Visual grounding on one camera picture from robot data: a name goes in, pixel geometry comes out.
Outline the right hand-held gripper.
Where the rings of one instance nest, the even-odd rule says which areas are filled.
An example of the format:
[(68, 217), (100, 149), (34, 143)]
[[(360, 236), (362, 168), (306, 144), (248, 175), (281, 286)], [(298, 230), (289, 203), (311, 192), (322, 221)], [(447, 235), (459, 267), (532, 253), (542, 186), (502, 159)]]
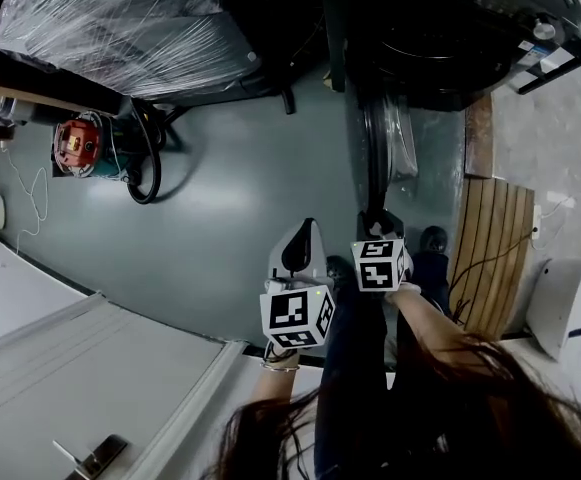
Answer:
[(414, 271), (403, 223), (386, 210), (358, 214), (350, 249), (361, 292), (396, 292)]

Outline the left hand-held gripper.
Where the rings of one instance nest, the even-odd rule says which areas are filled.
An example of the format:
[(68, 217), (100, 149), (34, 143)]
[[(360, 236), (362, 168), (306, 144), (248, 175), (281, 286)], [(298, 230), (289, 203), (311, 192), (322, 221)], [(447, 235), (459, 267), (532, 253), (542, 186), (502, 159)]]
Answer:
[(269, 255), (260, 296), (262, 331), (284, 350), (324, 345), (335, 313), (333, 280), (313, 218), (288, 231)]

